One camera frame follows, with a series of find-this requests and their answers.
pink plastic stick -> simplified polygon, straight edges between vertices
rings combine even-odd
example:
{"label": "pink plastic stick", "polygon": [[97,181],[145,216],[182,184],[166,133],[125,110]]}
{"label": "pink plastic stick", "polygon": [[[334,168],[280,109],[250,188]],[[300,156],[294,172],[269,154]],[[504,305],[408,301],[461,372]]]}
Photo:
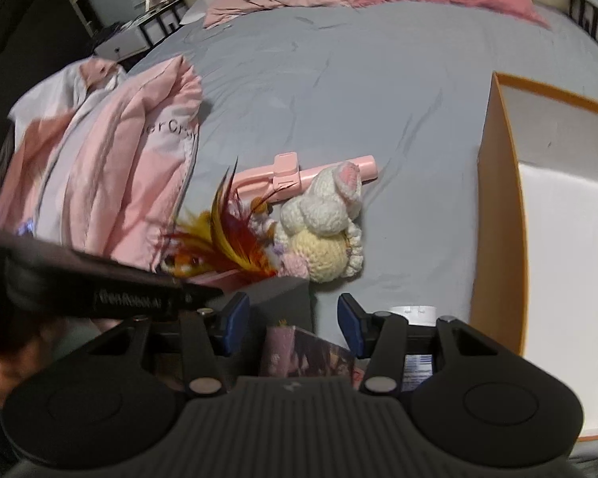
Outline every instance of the pink plastic stick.
{"label": "pink plastic stick", "polygon": [[[359,167],[362,182],[376,179],[378,171],[373,156],[362,156],[349,161]],[[239,196],[244,201],[265,196],[273,190],[276,193],[268,202],[284,201],[305,192],[319,172],[335,165],[338,163],[299,170],[297,153],[284,153],[275,156],[272,165],[248,169],[236,174],[233,188],[239,191]]]}

gray bed sheet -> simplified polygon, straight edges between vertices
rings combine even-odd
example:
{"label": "gray bed sheet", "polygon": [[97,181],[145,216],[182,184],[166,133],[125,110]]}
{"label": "gray bed sheet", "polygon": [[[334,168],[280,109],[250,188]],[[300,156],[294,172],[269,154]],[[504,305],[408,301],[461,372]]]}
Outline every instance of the gray bed sheet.
{"label": "gray bed sheet", "polygon": [[469,317],[476,260],[476,158],[492,71],[598,100],[598,45],[540,9],[551,30],[482,9],[398,2],[256,12],[183,27],[132,72],[183,53],[202,77],[199,153],[185,207],[218,182],[297,151],[303,167],[374,155],[364,185],[361,277],[315,285],[317,333],[344,343],[336,299],[370,311],[434,305]]}

pink handle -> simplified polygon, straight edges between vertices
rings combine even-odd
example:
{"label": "pink handle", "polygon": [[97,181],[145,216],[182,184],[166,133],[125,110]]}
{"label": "pink handle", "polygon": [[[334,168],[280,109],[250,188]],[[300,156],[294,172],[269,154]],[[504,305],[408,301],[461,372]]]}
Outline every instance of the pink handle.
{"label": "pink handle", "polygon": [[[369,182],[377,178],[377,164],[373,156],[362,156],[349,160],[349,162],[359,167],[362,182]],[[275,162],[271,166],[248,169],[236,174],[233,188],[238,189],[239,196],[244,201],[264,196],[273,190],[276,190],[276,193],[268,202],[284,201],[305,192],[317,174],[327,167],[338,164],[299,170],[297,153],[284,153],[275,156]]]}

nightstand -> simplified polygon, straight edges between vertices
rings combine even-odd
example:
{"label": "nightstand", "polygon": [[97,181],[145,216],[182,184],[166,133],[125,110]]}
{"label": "nightstand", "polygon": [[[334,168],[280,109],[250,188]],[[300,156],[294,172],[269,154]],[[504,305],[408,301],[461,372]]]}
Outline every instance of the nightstand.
{"label": "nightstand", "polygon": [[113,37],[100,43],[95,52],[128,70],[180,28],[179,22],[187,10],[184,0],[151,10],[126,23]]}

white plastic lid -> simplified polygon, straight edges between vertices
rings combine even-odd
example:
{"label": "white plastic lid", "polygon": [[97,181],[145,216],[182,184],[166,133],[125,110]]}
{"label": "white plastic lid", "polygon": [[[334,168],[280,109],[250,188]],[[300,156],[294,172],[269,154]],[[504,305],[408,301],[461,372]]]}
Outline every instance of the white plastic lid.
{"label": "white plastic lid", "polygon": [[410,325],[436,325],[436,308],[432,305],[403,305],[391,307],[389,311],[407,318]]}

